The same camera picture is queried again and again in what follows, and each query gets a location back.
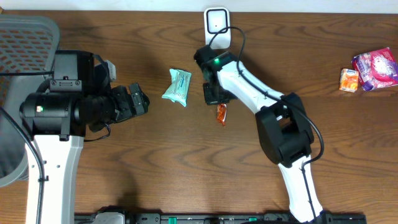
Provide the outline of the red orange snack bag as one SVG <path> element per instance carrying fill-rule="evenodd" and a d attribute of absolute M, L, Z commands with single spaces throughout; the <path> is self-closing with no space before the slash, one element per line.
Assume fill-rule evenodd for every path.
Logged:
<path fill-rule="evenodd" d="M 221 103 L 217 106 L 217 116 L 216 120 L 225 126 L 226 121 L 226 112 L 227 112 L 227 105 L 225 103 Z"/>

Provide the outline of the teal wipes packet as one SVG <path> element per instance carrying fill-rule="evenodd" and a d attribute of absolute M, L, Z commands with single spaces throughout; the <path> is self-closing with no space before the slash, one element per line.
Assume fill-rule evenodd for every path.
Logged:
<path fill-rule="evenodd" d="M 174 68 L 171 68 L 169 72 L 171 76 L 171 84 L 162 95 L 162 98 L 171 100 L 173 103 L 178 102 L 182 106 L 186 107 L 192 74 L 190 72 Z"/>

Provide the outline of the small orange snack packet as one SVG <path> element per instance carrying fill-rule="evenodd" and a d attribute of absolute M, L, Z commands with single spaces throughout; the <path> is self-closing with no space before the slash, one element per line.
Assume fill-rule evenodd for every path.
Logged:
<path fill-rule="evenodd" d="M 340 75 L 339 90 L 354 93 L 358 89 L 359 72 L 344 68 Z"/>

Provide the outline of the purple pink pad package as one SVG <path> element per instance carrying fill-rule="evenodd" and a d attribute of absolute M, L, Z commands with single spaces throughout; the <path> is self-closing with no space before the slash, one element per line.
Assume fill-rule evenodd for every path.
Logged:
<path fill-rule="evenodd" d="M 357 55 L 351 63 L 364 91 L 397 85 L 397 62 L 389 47 Z"/>

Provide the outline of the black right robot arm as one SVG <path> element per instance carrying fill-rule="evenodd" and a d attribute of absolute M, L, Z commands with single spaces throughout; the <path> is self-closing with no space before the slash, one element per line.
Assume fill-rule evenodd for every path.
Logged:
<path fill-rule="evenodd" d="M 308 118 L 300 97 L 265 85 L 230 52 L 217 54 L 206 45 L 193 59 L 203 72 L 206 104 L 240 100 L 254 113 L 261 148 L 282 173 L 291 214 L 302 223 L 316 222 L 323 208 L 310 164 L 314 161 L 311 145 L 320 132 Z"/>

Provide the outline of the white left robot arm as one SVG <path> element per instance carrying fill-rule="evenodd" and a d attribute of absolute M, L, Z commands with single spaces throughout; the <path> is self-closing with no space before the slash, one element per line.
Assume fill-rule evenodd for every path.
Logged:
<path fill-rule="evenodd" d="M 20 106 L 28 132 L 26 223 L 73 223 L 76 173 L 86 130 L 147 113 L 138 83 L 111 87 L 112 63 L 80 50 L 56 50 L 53 72 Z"/>

